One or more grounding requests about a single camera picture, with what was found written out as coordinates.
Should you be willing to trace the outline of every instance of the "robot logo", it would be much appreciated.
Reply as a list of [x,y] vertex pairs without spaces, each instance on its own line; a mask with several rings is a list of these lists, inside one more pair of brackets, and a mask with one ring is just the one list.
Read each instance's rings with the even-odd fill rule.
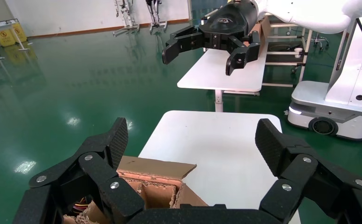
[[228,18],[219,18],[218,22],[229,23],[229,22],[233,22],[233,21],[231,19],[228,19]]

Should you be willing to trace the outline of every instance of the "epoxy floor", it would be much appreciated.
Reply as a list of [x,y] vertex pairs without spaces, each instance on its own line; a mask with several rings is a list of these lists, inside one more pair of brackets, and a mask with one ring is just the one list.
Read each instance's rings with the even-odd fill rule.
[[[138,156],[162,115],[170,110],[214,111],[212,91],[180,89],[177,82],[202,55],[182,53],[161,61],[171,32],[114,38],[112,32],[32,40],[28,53],[0,48],[0,224],[11,223],[29,179],[71,156],[90,135],[106,132],[117,117],[128,120],[126,155]],[[309,54],[304,80],[329,81],[339,35],[331,47]],[[267,68],[265,82],[291,83],[290,67]],[[283,132],[304,138],[331,162],[362,175],[362,142],[318,135],[286,123],[292,88],[263,87],[260,96],[224,96],[225,112],[278,116]],[[330,224],[308,199],[303,224]]]

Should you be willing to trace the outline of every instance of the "baseboard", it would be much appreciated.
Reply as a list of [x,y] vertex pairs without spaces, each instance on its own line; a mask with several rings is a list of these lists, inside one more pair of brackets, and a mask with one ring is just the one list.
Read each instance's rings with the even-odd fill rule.
[[[182,19],[182,20],[170,20],[167,21],[168,24],[176,24],[176,23],[183,23],[188,22],[189,19]],[[150,23],[141,23],[140,27],[149,27]],[[100,29],[88,29],[88,30],[80,30],[80,31],[73,31],[73,32],[66,32],[66,33],[58,33],[58,34],[45,34],[45,35],[37,35],[37,36],[29,36],[28,38],[45,38],[45,37],[54,37],[54,36],[70,36],[70,35],[79,35],[79,34],[92,34],[92,33],[99,33],[99,32],[107,32],[107,31],[115,31],[118,29],[123,28],[120,27],[107,27],[107,28],[100,28]]]

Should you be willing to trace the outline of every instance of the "caution sign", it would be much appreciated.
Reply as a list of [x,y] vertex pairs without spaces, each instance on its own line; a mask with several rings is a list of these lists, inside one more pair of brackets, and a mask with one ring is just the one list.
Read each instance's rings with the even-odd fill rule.
[[0,44],[3,47],[13,45],[16,42],[10,29],[0,31]]
[[24,30],[21,28],[19,23],[13,24],[14,32],[17,34],[21,42],[27,41],[27,37],[25,36]]

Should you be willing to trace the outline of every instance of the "screw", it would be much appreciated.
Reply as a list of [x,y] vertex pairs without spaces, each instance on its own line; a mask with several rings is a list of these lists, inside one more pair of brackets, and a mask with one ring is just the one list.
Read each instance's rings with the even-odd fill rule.
[[92,158],[93,158],[92,155],[87,155],[87,156],[85,157],[85,160],[91,160]]
[[355,183],[362,186],[362,180],[360,179],[355,180]]
[[312,162],[312,160],[310,158],[307,158],[307,157],[303,157],[303,161],[305,162]]
[[286,190],[286,191],[291,191],[292,187],[285,183],[285,184],[283,184],[283,189]]
[[44,180],[46,180],[46,176],[40,176],[36,179],[36,182],[40,183],[43,182]]
[[113,182],[111,183],[111,189],[116,189],[119,187],[119,183],[118,182]]

